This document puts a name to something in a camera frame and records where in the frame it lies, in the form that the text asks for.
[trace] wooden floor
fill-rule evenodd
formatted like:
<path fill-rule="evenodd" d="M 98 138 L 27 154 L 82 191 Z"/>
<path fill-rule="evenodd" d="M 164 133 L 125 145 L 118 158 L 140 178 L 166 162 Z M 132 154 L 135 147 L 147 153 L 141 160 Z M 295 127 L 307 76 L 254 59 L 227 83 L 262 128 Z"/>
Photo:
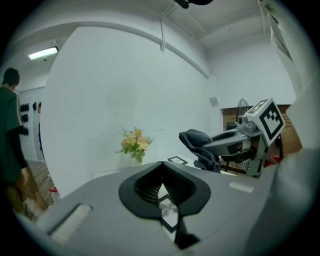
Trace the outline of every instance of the wooden floor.
<path fill-rule="evenodd" d="M 39 192 L 48 205 L 52 205 L 52 197 L 50 189 L 54 188 L 54 183 L 51 177 L 48 177 L 49 171 L 45 162 L 28 161 L 32 170 L 35 182 L 39 187 Z M 43 214 L 43 211 L 37 206 L 37 204 L 30 200 L 25 200 L 27 215 L 32 221 L 37 219 Z"/>

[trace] ceiling light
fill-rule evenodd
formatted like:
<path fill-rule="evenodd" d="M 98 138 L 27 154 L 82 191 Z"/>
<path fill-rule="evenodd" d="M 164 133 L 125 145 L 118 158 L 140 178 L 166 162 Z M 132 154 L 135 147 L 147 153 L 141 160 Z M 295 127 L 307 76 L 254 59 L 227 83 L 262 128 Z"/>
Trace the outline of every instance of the ceiling light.
<path fill-rule="evenodd" d="M 41 51 L 37 51 L 35 53 L 29 54 L 28 57 L 30 58 L 30 60 L 34 60 L 37 58 L 41 58 L 44 56 L 48 56 L 48 55 L 52 55 L 52 54 L 56 54 L 58 53 L 58 47 L 51 47 L 49 49 L 45 49 L 45 50 L 41 50 Z"/>

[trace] flower bouquet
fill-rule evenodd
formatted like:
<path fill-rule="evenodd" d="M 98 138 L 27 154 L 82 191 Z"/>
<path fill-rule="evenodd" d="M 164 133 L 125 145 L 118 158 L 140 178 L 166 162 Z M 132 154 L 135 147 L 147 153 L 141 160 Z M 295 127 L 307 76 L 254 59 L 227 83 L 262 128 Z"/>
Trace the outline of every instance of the flower bouquet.
<path fill-rule="evenodd" d="M 143 130 L 134 127 L 133 130 L 126 130 L 122 128 L 124 139 L 121 142 L 121 149 L 116 150 L 115 153 L 131 154 L 132 159 L 136 159 L 142 163 L 143 157 L 150 144 L 154 141 L 153 138 L 142 136 Z"/>

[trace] black hair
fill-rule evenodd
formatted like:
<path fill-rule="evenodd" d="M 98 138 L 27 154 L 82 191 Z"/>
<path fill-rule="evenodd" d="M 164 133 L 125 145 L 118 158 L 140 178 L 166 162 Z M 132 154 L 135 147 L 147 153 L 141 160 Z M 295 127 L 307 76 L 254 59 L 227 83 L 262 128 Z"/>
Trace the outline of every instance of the black hair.
<path fill-rule="evenodd" d="M 3 75 L 3 82 L 2 84 L 7 84 L 8 86 L 17 86 L 20 81 L 19 71 L 9 67 Z"/>

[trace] red object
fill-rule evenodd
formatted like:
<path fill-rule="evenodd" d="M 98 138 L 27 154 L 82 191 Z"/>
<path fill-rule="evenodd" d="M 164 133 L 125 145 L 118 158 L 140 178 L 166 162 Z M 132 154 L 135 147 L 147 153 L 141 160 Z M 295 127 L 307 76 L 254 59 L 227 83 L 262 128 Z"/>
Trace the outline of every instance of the red object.
<path fill-rule="evenodd" d="M 52 193 L 58 193 L 58 190 L 57 190 L 56 187 L 54 187 L 53 189 L 49 189 L 49 191 L 52 192 Z"/>
<path fill-rule="evenodd" d="M 279 164 L 280 159 L 278 155 L 272 156 L 272 158 Z M 272 166 L 272 163 L 265 160 L 263 167 L 267 167 L 267 166 Z"/>

